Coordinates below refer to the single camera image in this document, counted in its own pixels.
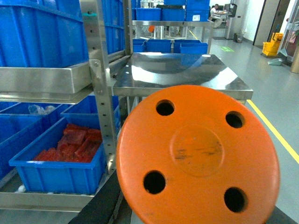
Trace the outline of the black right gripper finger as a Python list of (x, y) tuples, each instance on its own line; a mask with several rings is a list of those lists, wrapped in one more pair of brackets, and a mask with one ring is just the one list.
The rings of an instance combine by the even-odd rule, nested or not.
[(114, 171), (93, 199), (69, 223), (109, 223), (118, 202), (120, 191), (117, 174)]

